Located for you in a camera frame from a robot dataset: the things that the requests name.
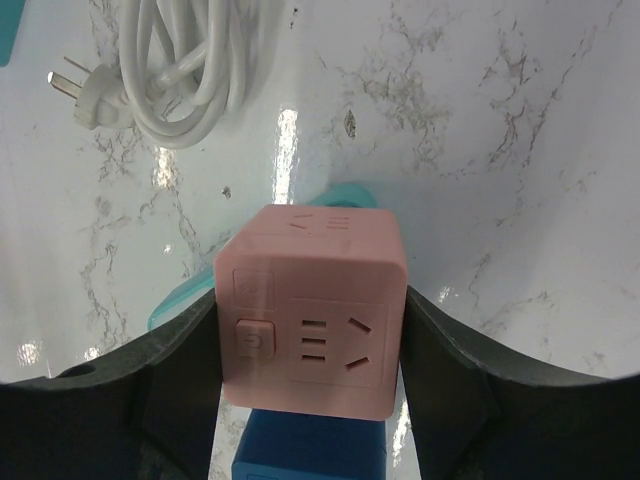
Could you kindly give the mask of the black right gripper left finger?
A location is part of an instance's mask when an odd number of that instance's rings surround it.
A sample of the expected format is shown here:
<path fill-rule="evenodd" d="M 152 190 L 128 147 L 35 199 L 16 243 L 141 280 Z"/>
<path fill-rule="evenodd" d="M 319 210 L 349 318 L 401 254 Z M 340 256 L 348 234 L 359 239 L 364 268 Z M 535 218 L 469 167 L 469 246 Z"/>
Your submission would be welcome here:
<path fill-rule="evenodd" d="M 222 386 L 215 293 L 54 378 L 1 386 L 4 479 L 205 479 Z"/>

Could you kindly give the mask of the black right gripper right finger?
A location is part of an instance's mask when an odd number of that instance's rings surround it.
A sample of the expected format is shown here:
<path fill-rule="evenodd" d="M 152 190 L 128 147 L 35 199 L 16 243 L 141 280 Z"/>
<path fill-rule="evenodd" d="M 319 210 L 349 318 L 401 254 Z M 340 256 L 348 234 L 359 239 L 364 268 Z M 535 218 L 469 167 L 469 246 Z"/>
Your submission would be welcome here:
<path fill-rule="evenodd" d="M 636 479 L 639 377 L 517 352 L 408 288 L 401 370 L 423 479 Z"/>

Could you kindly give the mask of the blue cube socket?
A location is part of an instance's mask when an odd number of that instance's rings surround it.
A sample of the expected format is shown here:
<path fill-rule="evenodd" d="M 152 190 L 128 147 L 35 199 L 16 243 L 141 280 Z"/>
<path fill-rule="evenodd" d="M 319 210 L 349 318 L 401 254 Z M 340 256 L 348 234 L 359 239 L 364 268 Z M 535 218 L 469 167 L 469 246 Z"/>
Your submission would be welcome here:
<path fill-rule="evenodd" d="M 382 480 L 386 477 L 385 423 L 254 409 L 231 477 Z"/>

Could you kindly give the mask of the pink cube socket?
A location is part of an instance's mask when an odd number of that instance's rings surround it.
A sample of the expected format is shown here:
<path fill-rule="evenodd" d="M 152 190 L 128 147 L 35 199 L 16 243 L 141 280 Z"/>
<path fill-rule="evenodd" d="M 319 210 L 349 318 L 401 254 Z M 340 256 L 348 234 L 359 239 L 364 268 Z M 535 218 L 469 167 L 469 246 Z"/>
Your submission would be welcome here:
<path fill-rule="evenodd" d="M 391 416 L 408 284 L 392 212 L 268 205 L 217 254 L 214 279 L 229 403 Z"/>

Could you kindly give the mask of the teal power strip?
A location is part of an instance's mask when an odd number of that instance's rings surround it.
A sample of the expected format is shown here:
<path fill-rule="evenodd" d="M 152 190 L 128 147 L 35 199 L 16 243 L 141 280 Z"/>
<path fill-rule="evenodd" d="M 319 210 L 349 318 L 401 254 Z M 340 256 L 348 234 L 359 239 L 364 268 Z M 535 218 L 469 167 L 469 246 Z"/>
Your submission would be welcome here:
<path fill-rule="evenodd" d="M 9 64 L 25 0 L 0 0 L 0 67 Z"/>

